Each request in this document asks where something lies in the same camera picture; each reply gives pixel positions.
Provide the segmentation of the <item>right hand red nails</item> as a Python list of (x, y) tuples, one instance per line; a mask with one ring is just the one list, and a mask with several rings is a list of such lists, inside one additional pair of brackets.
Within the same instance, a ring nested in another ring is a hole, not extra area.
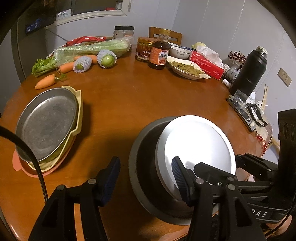
[(263, 232), (266, 238), (277, 237), (284, 234), (288, 228), (291, 226), (293, 216), (290, 215), (285, 222), (283, 220), (281, 223), (266, 223), (267, 229)]

